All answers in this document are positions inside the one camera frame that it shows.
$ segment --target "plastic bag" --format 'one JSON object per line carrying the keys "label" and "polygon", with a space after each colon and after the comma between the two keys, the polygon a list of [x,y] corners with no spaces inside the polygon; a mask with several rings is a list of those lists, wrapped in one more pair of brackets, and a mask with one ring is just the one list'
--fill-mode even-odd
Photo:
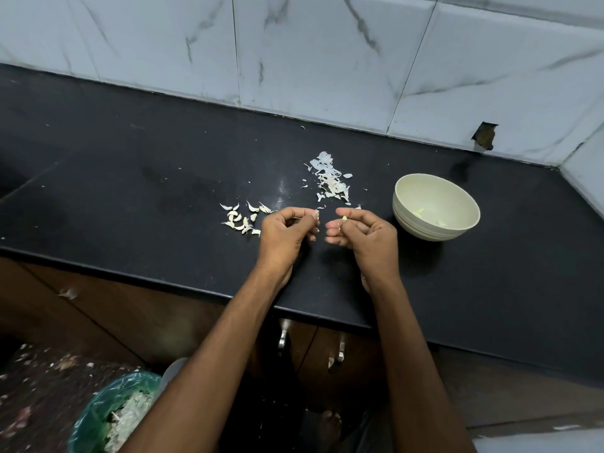
{"label": "plastic bag", "polygon": [[110,383],[96,394],[80,414],[67,442],[69,453],[103,453],[108,434],[108,418],[137,391],[155,393],[161,376],[132,372]]}

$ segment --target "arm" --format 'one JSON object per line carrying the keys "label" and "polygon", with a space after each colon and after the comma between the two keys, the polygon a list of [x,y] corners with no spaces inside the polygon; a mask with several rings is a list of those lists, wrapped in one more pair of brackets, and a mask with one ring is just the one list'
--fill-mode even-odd
{"label": "arm", "polygon": [[326,241],[350,247],[376,311],[399,452],[475,453],[423,338],[400,280],[396,228],[366,210],[327,223]]}
{"label": "arm", "polygon": [[289,280],[302,240],[316,239],[317,224],[318,212],[306,208],[286,208],[262,221],[254,270],[120,453],[214,451],[260,326]]}

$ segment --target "bare foot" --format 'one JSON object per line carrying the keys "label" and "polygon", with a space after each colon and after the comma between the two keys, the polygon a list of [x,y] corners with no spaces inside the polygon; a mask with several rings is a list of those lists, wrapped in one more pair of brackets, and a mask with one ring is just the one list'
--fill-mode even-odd
{"label": "bare foot", "polygon": [[342,419],[337,413],[323,412],[321,421],[316,427],[318,453],[328,453],[339,441],[342,432]]}

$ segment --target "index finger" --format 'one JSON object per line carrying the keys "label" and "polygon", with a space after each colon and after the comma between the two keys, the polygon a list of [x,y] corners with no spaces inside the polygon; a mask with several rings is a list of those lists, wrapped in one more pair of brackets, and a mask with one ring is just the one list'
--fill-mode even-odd
{"label": "index finger", "polygon": [[307,214],[312,216],[315,211],[316,210],[312,210],[310,208],[296,208],[295,206],[288,206],[287,208],[277,211],[275,214],[283,217],[283,222],[285,222],[294,218],[301,219]]}
{"label": "index finger", "polygon": [[336,208],[336,214],[340,216],[346,216],[350,219],[361,221],[368,227],[373,226],[376,222],[382,219],[376,216],[374,213],[368,210],[359,210],[358,208]]}

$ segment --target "black countertop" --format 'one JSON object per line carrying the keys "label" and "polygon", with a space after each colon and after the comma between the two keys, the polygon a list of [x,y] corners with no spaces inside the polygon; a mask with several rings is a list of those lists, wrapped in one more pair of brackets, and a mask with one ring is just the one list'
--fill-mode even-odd
{"label": "black countertop", "polygon": [[[450,242],[397,224],[428,341],[604,381],[604,221],[534,165],[0,66],[0,248],[226,303],[258,238],[221,225],[219,203],[316,207],[304,163],[323,150],[354,175],[353,206],[391,221],[408,173],[447,178],[480,205],[479,225]],[[343,205],[323,203],[323,223]],[[352,254],[322,239],[303,248],[275,309],[374,329]]]}

